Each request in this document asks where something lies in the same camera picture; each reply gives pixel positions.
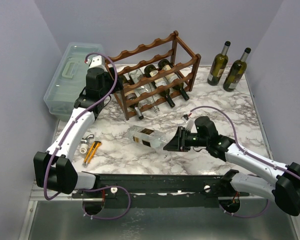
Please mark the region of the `clear bottle black cap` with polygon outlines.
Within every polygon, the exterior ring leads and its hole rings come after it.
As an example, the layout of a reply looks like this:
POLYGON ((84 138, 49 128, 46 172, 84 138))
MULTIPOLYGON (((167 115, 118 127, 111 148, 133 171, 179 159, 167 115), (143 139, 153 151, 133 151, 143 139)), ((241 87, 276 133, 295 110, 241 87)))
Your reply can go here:
POLYGON ((127 130, 128 138, 137 144, 155 149, 163 150, 168 143, 167 135, 163 132, 152 130, 149 128, 133 125, 127 130))

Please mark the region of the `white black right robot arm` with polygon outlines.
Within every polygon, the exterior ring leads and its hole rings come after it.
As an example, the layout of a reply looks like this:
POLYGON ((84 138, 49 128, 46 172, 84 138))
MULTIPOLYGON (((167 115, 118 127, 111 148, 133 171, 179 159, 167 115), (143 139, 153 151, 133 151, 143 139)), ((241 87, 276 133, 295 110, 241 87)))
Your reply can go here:
POLYGON ((211 156, 254 174, 248 176, 236 170, 228 171, 220 183, 224 195, 250 193, 275 202, 291 216, 300 214, 300 164, 287 165, 248 151, 234 139, 219 134, 207 116, 189 120, 186 127, 179 126, 163 150, 188 152, 192 147, 204 147, 211 156))

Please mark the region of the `green bottle brown label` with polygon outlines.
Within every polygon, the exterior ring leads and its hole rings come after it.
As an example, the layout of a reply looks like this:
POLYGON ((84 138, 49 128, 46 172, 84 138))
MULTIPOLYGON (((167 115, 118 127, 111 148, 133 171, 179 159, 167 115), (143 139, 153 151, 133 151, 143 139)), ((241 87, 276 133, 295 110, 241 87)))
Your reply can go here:
MULTIPOLYGON (((120 75, 119 77, 122 80, 122 85, 124 87, 131 85, 131 82, 129 80, 127 80, 125 75, 120 75)), ((135 100, 137 98, 137 95, 136 95, 134 90, 130 90, 129 92, 126 92, 124 94, 124 97, 125 97, 126 100, 135 100)), ((139 108, 139 102, 136 102, 136 103, 130 105, 129 108, 134 110, 134 112, 136 113, 139 120, 144 119, 144 116, 141 113, 140 108, 139 108)))

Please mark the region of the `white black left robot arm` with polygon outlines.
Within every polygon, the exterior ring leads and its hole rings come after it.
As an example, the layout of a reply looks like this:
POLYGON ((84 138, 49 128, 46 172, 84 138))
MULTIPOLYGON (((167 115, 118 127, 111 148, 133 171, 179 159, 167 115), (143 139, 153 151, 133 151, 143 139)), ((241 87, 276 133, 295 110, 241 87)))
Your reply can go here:
POLYGON ((86 86, 75 100, 66 126, 45 152, 38 151, 33 158, 36 183, 43 188, 46 200, 53 199, 48 196, 48 190, 56 194, 83 190, 91 198, 100 194, 101 185, 96 175, 76 171, 72 159, 84 134, 104 108, 105 98, 122 89, 115 66, 109 69, 97 66, 87 70, 86 86))

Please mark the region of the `dark green wine bottle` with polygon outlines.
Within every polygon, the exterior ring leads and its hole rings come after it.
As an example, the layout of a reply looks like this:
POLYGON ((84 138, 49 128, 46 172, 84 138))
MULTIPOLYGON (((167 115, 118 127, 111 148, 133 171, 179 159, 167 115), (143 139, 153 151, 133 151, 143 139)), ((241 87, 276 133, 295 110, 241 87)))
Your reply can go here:
MULTIPOLYGON (((150 64, 148 66, 146 66, 144 68, 144 73, 145 73, 145 76, 147 78, 151 78, 151 77, 154 77, 156 74, 158 74, 158 70, 157 68, 153 65, 153 64, 150 64)), ((155 89, 159 88, 159 87, 165 87, 167 85, 166 81, 161 77, 161 78, 158 78, 156 80, 154 80, 152 82, 152 85, 155 87, 155 89)), ((167 101, 167 103, 169 104, 169 106, 171 108, 174 108, 175 107, 175 103, 173 102, 172 98, 170 97, 170 90, 167 88, 165 89, 164 91, 160 92, 159 95, 161 97, 164 97, 165 100, 167 101)))
MULTIPOLYGON (((173 68, 173 65, 167 60, 167 59, 162 59, 158 62, 158 68, 159 70, 164 70, 168 71, 173 68)), ((168 81, 168 83, 172 83, 174 80, 179 79, 178 75, 176 73, 171 73, 165 76, 165 79, 168 81)), ((178 85, 175 85, 172 87, 174 90, 178 91, 182 97, 184 98, 185 101, 188 101, 190 97, 186 93, 184 89, 184 83, 180 83, 178 85)))

